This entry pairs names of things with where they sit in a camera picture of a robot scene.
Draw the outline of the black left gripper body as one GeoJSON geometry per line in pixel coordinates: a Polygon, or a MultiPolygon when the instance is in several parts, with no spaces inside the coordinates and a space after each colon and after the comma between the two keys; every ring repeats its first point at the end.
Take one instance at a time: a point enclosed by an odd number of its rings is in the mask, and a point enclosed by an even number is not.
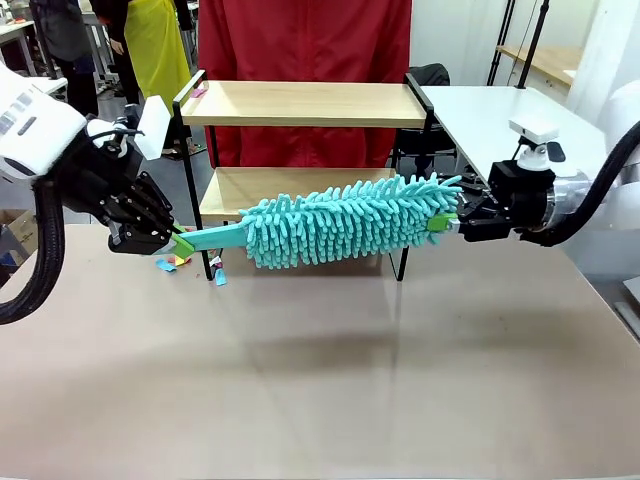
{"type": "Polygon", "coordinates": [[[53,167],[53,224],[64,224],[65,207],[99,221],[147,228],[146,205],[135,191],[142,160],[129,141],[140,118],[122,115],[114,122],[90,116],[53,167]]]}

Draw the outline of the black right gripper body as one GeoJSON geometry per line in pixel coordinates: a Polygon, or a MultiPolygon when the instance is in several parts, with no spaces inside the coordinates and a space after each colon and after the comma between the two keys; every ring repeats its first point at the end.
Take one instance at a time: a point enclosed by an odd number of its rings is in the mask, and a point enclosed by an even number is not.
{"type": "Polygon", "coordinates": [[[493,218],[491,235],[508,236],[514,230],[522,236],[541,236],[555,179],[550,169],[526,170],[515,160],[494,163],[488,184],[500,214],[493,218]]]}

